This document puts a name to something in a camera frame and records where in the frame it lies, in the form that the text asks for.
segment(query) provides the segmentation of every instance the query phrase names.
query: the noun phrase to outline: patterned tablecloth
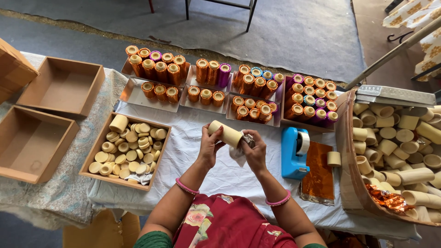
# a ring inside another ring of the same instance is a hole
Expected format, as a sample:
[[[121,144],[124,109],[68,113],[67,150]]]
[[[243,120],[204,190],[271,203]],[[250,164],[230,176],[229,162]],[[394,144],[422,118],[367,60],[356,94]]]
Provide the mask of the patterned tablecloth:
[[[44,59],[42,55],[22,54],[35,68]],[[91,178],[80,176],[78,172],[127,83],[127,78],[113,69],[105,68],[104,72],[105,80],[89,116],[86,119],[75,115],[64,116],[76,120],[80,130],[52,179],[47,183],[29,184],[0,177],[0,211],[13,213],[45,229],[58,229],[64,225],[83,227],[91,222],[92,204],[86,196]],[[0,119],[17,98],[0,105]]]
[[[415,32],[441,15],[441,0],[411,0],[383,20],[383,26],[399,28],[405,26]],[[420,45],[426,53],[424,60],[415,66],[415,75],[441,63],[441,28],[435,30],[422,40]],[[428,81],[441,73],[441,69],[424,75],[418,81]]]

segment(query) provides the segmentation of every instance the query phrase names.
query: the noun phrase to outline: pink bangle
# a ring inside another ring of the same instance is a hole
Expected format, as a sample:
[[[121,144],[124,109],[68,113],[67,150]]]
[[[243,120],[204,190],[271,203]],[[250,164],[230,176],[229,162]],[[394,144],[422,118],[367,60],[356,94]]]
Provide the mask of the pink bangle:
[[[265,198],[265,203],[268,206],[270,206],[270,207],[275,207],[275,206],[282,205],[283,203],[287,202],[291,198],[291,191],[288,190],[288,189],[286,189],[286,191],[288,192],[288,195],[283,200],[281,200],[279,202],[276,202],[276,203],[271,203],[271,202],[268,201],[267,198]]]
[[[192,195],[199,195],[199,190],[198,190],[198,191],[194,191],[194,190],[191,190],[191,189],[185,187],[185,186],[179,181],[179,177],[176,178],[176,184],[177,184],[179,187],[181,187],[181,189],[187,191],[188,193],[190,193],[190,194],[192,194]]]

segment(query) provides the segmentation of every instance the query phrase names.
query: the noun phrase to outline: tape roll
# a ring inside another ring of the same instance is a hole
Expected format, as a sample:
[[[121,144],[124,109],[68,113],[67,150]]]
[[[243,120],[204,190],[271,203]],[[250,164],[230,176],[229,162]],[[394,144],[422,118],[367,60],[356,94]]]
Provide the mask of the tape roll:
[[[296,155],[305,155],[310,145],[309,135],[305,132],[298,132]]]

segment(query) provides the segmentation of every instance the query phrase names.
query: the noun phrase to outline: woman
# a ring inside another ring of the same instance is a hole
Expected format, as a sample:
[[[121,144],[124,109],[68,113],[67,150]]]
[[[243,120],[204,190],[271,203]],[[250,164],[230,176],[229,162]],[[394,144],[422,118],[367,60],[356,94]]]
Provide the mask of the woman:
[[[134,248],[283,247],[323,248],[324,241],[291,192],[271,175],[265,165],[266,144],[259,133],[245,130],[256,142],[251,149],[241,140],[248,165],[256,175],[279,226],[268,223],[247,198],[198,194],[208,171],[216,163],[218,141],[224,127],[211,136],[202,127],[198,158],[164,195],[146,221]]]

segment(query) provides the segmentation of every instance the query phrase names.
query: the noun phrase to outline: woman's left hand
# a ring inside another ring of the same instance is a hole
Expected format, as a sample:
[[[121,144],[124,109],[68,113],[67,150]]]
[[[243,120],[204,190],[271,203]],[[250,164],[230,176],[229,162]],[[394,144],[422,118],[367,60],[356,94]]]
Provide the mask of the woman's left hand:
[[[209,126],[210,124],[207,124],[202,127],[201,149],[199,150],[198,160],[204,165],[207,165],[208,169],[211,169],[216,163],[216,152],[223,147],[225,143],[217,143],[219,141],[217,138],[224,132],[224,127],[220,126],[219,129],[210,136],[208,135]]]

